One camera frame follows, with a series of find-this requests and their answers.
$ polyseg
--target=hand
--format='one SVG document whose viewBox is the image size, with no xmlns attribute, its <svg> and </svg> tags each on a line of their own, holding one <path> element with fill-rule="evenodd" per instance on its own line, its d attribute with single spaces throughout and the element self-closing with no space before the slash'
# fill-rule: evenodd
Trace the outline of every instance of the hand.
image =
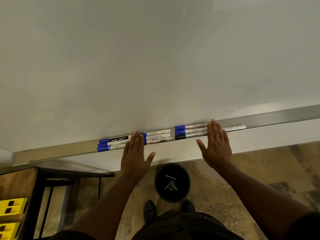
<svg viewBox="0 0 320 240">
<path fill-rule="evenodd" d="M 217 170 L 232 165 L 229 138 L 219 122 L 208 122 L 208 148 L 199 139 L 197 143 L 204 160 L 211 168 Z"/>
<path fill-rule="evenodd" d="M 150 164 L 155 156 L 155 152 L 151 153 L 146 161 L 144 161 L 144 138 L 137 130 L 131 136 L 131 140 L 125 145 L 123 156 L 121 159 L 121 173 L 123 176 L 138 183 L 147 174 Z"/>
</svg>

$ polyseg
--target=yellow object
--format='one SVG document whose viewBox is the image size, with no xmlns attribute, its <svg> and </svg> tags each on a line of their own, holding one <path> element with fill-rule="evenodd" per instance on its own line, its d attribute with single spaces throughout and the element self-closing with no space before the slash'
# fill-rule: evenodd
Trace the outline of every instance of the yellow object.
<svg viewBox="0 0 320 240">
<path fill-rule="evenodd" d="M 20 222 L 0 224 L 0 240 L 12 240 L 16 238 Z"/>
<path fill-rule="evenodd" d="M 22 214 L 28 198 L 0 201 L 0 216 Z"/>
</svg>

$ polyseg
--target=person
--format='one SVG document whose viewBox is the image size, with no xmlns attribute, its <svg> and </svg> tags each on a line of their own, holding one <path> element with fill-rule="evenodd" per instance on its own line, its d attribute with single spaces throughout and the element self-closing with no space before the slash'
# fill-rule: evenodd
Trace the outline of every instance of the person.
<svg viewBox="0 0 320 240">
<path fill-rule="evenodd" d="M 208 146 L 197 140 L 206 163 L 235 190 L 268 239 L 320 239 L 320 214 L 296 200 L 275 191 L 238 170 L 232 164 L 228 135 L 220 123 L 208 123 Z M 155 152 L 144 160 L 143 136 L 136 131 L 126 143 L 121 160 L 121 176 L 102 199 L 71 228 L 50 240 L 113 240 L 122 212 L 135 185 L 146 175 Z M 242 239 L 212 216 L 196 212 L 190 201 L 181 211 L 168 211 L 156 217 L 156 207 L 148 201 L 144 208 L 145 225 L 133 240 L 158 239 Z"/>
</svg>

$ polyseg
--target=black shoe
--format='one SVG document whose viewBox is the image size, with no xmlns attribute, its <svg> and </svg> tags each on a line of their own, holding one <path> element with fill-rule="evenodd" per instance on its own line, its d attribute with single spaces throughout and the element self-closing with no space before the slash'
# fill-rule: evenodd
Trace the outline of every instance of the black shoe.
<svg viewBox="0 0 320 240">
<path fill-rule="evenodd" d="M 181 211 L 184 213 L 196 213 L 196 208 L 190 200 L 183 202 Z"/>
<path fill-rule="evenodd" d="M 157 208 L 152 200 L 148 200 L 144 205 L 143 218 L 144 224 L 150 223 L 157 217 Z"/>
</svg>

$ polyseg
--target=black marker cap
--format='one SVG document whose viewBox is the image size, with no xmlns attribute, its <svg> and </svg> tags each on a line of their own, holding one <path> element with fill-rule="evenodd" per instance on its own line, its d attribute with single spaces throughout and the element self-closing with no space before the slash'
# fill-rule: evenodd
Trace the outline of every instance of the black marker cap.
<svg viewBox="0 0 320 240">
<path fill-rule="evenodd" d="M 175 138 L 176 140 L 185 139 L 185 138 L 186 138 L 186 134 L 176 135 L 176 136 L 174 136 L 174 138 Z"/>
</svg>

